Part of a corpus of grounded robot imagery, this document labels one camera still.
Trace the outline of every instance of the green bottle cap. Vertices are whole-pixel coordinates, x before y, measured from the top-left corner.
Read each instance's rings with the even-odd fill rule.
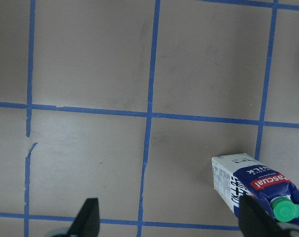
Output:
[[[281,222],[289,222],[299,217],[299,205],[287,197],[278,197],[272,202],[274,217]]]

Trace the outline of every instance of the floor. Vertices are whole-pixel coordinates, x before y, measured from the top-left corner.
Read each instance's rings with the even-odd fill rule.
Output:
[[[0,237],[88,197],[100,237],[241,237],[236,153],[299,188],[299,0],[0,0]]]

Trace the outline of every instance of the red logo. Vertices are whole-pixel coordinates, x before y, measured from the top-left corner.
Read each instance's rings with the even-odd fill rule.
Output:
[[[287,179],[283,174],[275,174],[275,175],[271,175],[268,177],[264,177],[261,179],[256,179],[253,180],[250,185],[256,189],[256,190],[260,190],[260,189],[264,189],[265,187],[274,185],[274,184],[280,184],[280,183],[289,183],[291,182],[290,179]]]

